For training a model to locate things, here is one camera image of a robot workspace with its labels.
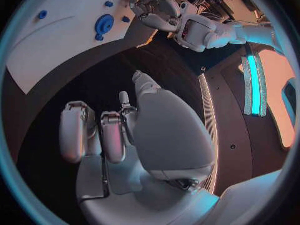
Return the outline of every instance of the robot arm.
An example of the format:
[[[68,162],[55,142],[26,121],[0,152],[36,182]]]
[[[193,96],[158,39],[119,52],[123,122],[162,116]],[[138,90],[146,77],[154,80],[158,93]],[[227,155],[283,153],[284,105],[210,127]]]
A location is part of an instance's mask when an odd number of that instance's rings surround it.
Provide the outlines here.
[[[269,45],[282,54],[274,28],[263,23],[223,24],[196,14],[197,8],[187,1],[179,6],[174,0],[130,0],[130,7],[143,24],[173,33],[179,45],[196,52],[252,42]]]

